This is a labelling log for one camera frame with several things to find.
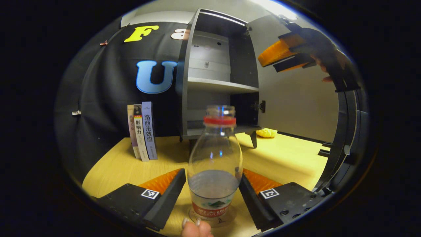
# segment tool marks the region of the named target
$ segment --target book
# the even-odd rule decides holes
[[[136,139],[136,129],[134,126],[133,105],[127,105],[127,120],[129,124],[130,139],[133,146],[133,151],[136,159],[140,159],[140,152]]]
[[[149,161],[148,153],[146,150],[143,122],[142,122],[142,105],[133,105],[133,116],[135,123],[136,139],[140,158],[142,161]]]
[[[142,102],[143,128],[146,149],[150,160],[158,159],[153,129],[152,102]]]

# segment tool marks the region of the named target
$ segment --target water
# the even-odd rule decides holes
[[[240,183],[223,170],[205,170],[188,180],[190,191],[206,199],[224,199],[233,194]]]

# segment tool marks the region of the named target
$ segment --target fingernail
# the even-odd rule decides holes
[[[189,219],[187,218],[187,217],[185,217],[184,219],[183,219],[183,222],[181,223],[181,227],[184,229],[184,226],[186,225],[186,222],[188,222],[189,221]]]
[[[200,225],[200,218],[198,218],[197,220],[196,220],[196,226],[199,226]]]

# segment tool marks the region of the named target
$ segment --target plastic water bottle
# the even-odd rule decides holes
[[[217,219],[209,222],[211,226],[223,222],[221,217],[227,212],[242,176],[242,153],[234,134],[234,116],[234,106],[209,105],[203,122],[205,130],[189,159],[187,180],[193,205],[190,218]]]

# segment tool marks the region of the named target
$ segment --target bottle label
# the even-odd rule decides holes
[[[193,192],[191,192],[193,210],[197,214],[204,217],[221,216],[227,211],[229,205],[231,204],[232,198],[234,197],[234,193],[220,199],[209,199],[209,198],[200,197],[194,194]]]

